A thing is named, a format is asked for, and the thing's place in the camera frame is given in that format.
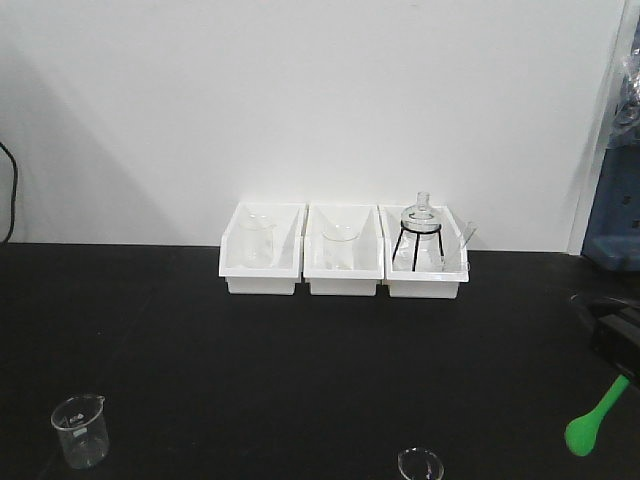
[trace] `transparent glassware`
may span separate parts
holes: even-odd
[[[398,470],[406,480],[440,480],[444,476],[444,466],[438,456],[421,447],[400,452]]]
[[[109,452],[109,436],[102,414],[104,397],[79,395],[65,400],[51,414],[64,458],[71,468],[93,467]]]
[[[442,218],[429,204],[429,193],[418,192],[414,205],[400,215],[401,231],[393,253],[398,271],[438,271],[444,265]]]
[[[415,205],[405,208],[400,217],[402,225],[419,233],[433,233],[442,226],[440,214],[429,204],[429,193],[418,192]]]
[[[328,225],[323,231],[325,268],[329,270],[353,270],[354,240],[359,232],[350,225]]]
[[[267,268],[273,262],[273,229],[275,223],[266,215],[251,214],[240,222],[242,229],[243,265]]]

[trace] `wire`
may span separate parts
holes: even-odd
[[[16,193],[18,192],[18,164],[16,163],[16,159],[13,157],[11,152],[7,147],[4,146],[4,143],[0,142],[0,148],[7,154],[9,160],[11,160],[11,166],[13,167],[13,186],[11,188],[11,220],[9,223],[9,231],[7,232],[7,236],[2,240],[2,245],[5,245],[9,242],[11,235],[13,235],[13,227],[16,223]]]

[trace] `white wall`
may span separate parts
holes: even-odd
[[[427,189],[473,248],[565,251],[623,4],[5,0],[14,241],[219,244],[240,199]]]

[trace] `white plastic tray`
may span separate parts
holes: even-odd
[[[220,245],[219,273],[230,293],[293,295],[301,281],[302,228],[306,205],[299,203],[240,203],[227,225]],[[243,222],[266,216],[273,225],[272,259],[258,268],[248,266]]]
[[[310,205],[304,252],[303,275],[312,295],[375,295],[384,278],[377,207]]]
[[[405,262],[404,268],[398,266],[401,262],[393,262],[392,255],[400,234],[400,216],[405,209],[400,205],[380,205],[380,219],[384,231],[384,259],[385,280],[392,297],[420,297],[420,298],[456,298],[460,282],[469,281],[469,263],[467,249],[460,230],[451,212],[446,206],[433,207],[442,216],[442,243],[445,256],[448,252],[459,252],[446,265],[433,265],[430,262],[429,248],[437,242],[434,237],[422,240],[418,252],[416,271],[411,271],[410,262]]]

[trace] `green rubber bulb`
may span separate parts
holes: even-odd
[[[571,453],[584,457],[591,453],[596,444],[600,422],[611,407],[616,403],[622,392],[629,385],[629,379],[624,375],[618,376],[611,388],[604,394],[598,405],[586,415],[572,420],[564,431],[564,439]]]

